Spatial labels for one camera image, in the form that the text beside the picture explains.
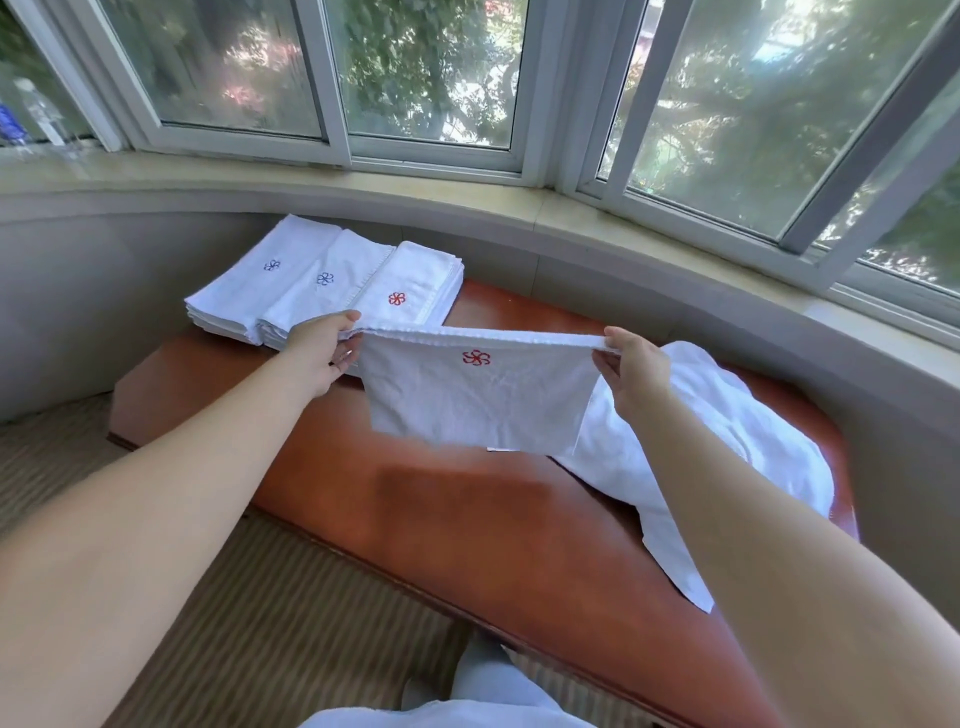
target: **striped carpet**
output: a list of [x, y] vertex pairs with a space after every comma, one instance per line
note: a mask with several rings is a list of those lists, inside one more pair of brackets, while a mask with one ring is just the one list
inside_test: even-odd
[[[108, 396], [0, 426], [0, 534], [123, 451]], [[469, 627], [250, 513], [187, 601], [108, 728], [294, 728], [323, 708], [395, 708], [418, 675], [449, 689]], [[570, 713], [649, 728], [641, 710], [520, 655]]]

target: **stack of folded towels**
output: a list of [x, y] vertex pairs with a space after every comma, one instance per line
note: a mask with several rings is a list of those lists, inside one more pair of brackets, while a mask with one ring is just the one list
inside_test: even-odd
[[364, 324], [440, 326], [463, 282], [455, 255], [287, 215], [186, 310], [211, 333], [282, 350], [296, 324], [345, 308]]

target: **hand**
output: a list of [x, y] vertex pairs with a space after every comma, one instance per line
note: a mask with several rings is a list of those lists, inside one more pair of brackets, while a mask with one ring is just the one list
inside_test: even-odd
[[616, 413], [629, 422], [646, 401], [669, 395], [670, 357], [625, 328], [606, 327], [604, 334], [607, 346], [621, 354], [594, 352], [593, 363], [613, 391]]
[[304, 368], [304, 375], [311, 377], [316, 386], [313, 397], [326, 394], [330, 384], [359, 356], [363, 334], [337, 342], [337, 334], [353, 328], [359, 318], [360, 311], [341, 311], [304, 321], [291, 329], [281, 356]]

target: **towel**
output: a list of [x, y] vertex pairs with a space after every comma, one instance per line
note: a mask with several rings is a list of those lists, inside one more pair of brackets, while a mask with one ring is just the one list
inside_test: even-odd
[[282, 350], [290, 329], [301, 321], [352, 308], [363, 287], [395, 250], [392, 245], [371, 242], [354, 231], [340, 231], [328, 246], [319, 250], [306, 272], [259, 318], [256, 325], [263, 343]]
[[464, 282], [464, 264], [449, 253], [406, 240], [350, 304], [364, 326], [439, 326]]
[[340, 232], [335, 225], [287, 215], [233, 267], [186, 299], [187, 314], [205, 330], [263, 343], [257, 320]]
[[[601, 336], [362, 326], [371, 426], [431, 443], [571, 453]], [[354, 332], [348, 331], [342, 338]]]
[[[739, 377], [719, 367], [700, 347], [663, 347], [672, 361], [670, 384], [698, 418], [785, 493], [823, 517], [833, 503], [833, 476], [817, 444], [760, 401]], [[705, 612], [713, 597], [701, 578], [643, 448], [613, 409], [613, 395], [596, 382], [575, 450], [556, 458], [598, 491], [633, 505], [643, 543], [681, 593]]]

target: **clear plastic bottle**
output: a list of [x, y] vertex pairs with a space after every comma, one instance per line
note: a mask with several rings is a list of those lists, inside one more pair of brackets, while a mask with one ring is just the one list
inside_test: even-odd
[[0, 154], [0, 160], [23, 159], [33, 153], [33, 138], [16, 120], [16, 116], [13, 115], [10, 107], [3, 103], [3, 99], [0, 99], [0, 141], [12, 148], [12, 154]]
[[50, 99], [40, 93], [30, 79], [13, 79], [13, 84], [20, 92], [23, 106], [36, 122], [54, 148], [68, 157], [75, 157], [79, 152], [76, 144], [70, 140], [70, 132], [63, 124], [63, 114]]

